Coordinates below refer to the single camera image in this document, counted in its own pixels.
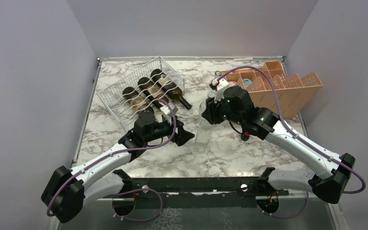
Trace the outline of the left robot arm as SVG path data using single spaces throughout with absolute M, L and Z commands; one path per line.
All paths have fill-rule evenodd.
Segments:
M 166 116 L 157 122 L 153 113 L 140 113 L 133 128 L 108 151 L 83 165 L 71 169 L 60 166 L 54 170 L 41 195 L 47 206 L 46 214 L 66 223 L 91 201 L 112 193 L 127 196 L 132 186 L 129 181 L 119 176 L 106 179 L 105 175 L 152 149 L 149 142 L 164 137 L 167 140 L 157 145 L 158 148 L 169 142 L 182 146 L 194 134 L 185 130 L 177 117 Z

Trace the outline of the white wire wine rack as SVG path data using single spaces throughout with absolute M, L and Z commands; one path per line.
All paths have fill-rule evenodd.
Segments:
M 152 59 L 137 70 L 98 92 L 100 100 L 110 114 L 120 123 L 124 131 L 128 131 L 133 127 L 133 124 L 139 115 L 134 112 L 132 107 L 123 98 L 122 92 L 124 88 L 135 88 L 135 90 L 152 107 L 154 112 L 160 112 L 160 109 L 151 104 L 146 96 L 141 93 L 141 90 L 138 87 L 138 80 L 142 77 L 147 77 L 150 79 L 150 74 L 155 69 L 161 69 L 168 77 L 170 77 L 183 90 L 184 95 L 185 86 L 183 77 L 160 56 Z M 164 95 L 169 99 L 169 102 L 174 101 L 173 99 L 169 98 L 165 92 Z

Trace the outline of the green bottle silver neck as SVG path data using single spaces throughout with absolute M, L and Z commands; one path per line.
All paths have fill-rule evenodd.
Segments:
M 164 95 L 164 92 L 153 83 L 149 78 L 142 77 L 138 80 L 138 87 L 151 104 L 156 108 L 160 109 L 163 104 L 158 101 L 158 99 L 163 99 L 165 102 L 169 102 L 169 99 Z

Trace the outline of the green bottle black neck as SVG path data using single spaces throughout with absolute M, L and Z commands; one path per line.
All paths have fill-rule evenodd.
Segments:
M 133 87 L 126 87 L 122 92 L 123 98 L 132 107 L 134 112 L 142 114 L 144 112 L 150 112 L 154 114 L 152 107 L 146 102 L 146 100 L 135 90 Z

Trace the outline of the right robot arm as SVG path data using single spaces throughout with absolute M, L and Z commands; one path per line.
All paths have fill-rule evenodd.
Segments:
M 328 151 L 294 130 L 279 115 L 254 106 L 247 91 L 239 86 L 225 89 L 220 100 L 205 100 L 201 116 L 211 125 L 227 120 L 241 126 L 241 138 L 258 137 L 299 159 L 308 171 L 267 169 L 267 177 L 257 182 L 258 191 L 269 195 L 275 190 L 293 189 L 314 193 L 322 201 L 337 204 L 352 174 L 355 157 Z

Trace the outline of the green wine bottle front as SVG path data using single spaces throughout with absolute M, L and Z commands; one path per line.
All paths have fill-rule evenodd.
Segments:
M 179 101 L 187 110 L 192 108 L 192 105 L 184 98 L 183 90 L 161 69 L 153 70 L 150 74 L 150 79 L 156 83 L 169 98 Z

